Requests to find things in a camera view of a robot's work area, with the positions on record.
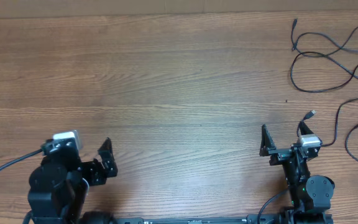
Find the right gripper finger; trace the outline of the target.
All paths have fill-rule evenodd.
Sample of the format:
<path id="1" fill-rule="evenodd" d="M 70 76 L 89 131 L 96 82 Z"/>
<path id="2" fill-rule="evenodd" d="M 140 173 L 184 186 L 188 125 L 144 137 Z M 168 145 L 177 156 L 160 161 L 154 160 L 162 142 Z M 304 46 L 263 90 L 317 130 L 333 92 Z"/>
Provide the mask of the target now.
<path id="1" fill-rule="evenodd" d="M 276 146 L 265 124 L 262 125 L 261 131 L 262 139 L 259 156 L 269 156 L 271 151 L 276 150 Z"/>
<path id="2" fill-rule="evenodd" d="M 300 121 L 298 125 L 298 137 L 304 134 L 314 134 L 304 121 Z"/>

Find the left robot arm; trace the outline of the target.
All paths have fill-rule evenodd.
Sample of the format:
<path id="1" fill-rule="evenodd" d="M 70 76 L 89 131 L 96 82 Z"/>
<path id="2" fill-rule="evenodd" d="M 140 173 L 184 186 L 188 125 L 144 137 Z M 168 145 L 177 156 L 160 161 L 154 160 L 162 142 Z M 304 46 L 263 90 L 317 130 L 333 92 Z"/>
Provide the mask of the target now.
<path id="1" fill-rule="evenodd" d="M 41 146 L 44 158 L 29 177 L 31 210 L 24 223 L 79 223 L 89 188 L 117 176 L 112 142 L 98 149 L 101 160 L 83 162 L 77 137 L 52 138 Z"/>

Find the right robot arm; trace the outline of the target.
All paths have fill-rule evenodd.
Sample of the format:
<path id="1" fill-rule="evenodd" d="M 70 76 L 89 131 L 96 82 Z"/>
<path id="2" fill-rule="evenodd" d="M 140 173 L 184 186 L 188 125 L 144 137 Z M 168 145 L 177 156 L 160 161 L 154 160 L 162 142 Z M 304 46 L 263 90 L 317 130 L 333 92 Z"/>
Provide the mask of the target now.
<path id="1" fill-rule="evenodd" d="M 262 125 L 261 132 L 259 154 L 269 156 L 271 166 L 283 167 L 287 188 L 262 206 L 257 214 L 257 223 L 332 223 L 333 218 L 326 211 L 331 208 L 335 184 L 329 177 L 311 175 L 307 165 L 318 156 L 322 140 L 304 122 L 300 123 L 297 142 L 286 149 L 275 146 L 266 125 Z M 263 214 L 269 203 L 286 193 L 290 194 L 290 207 L 281 209 L 276 215 Z"/>

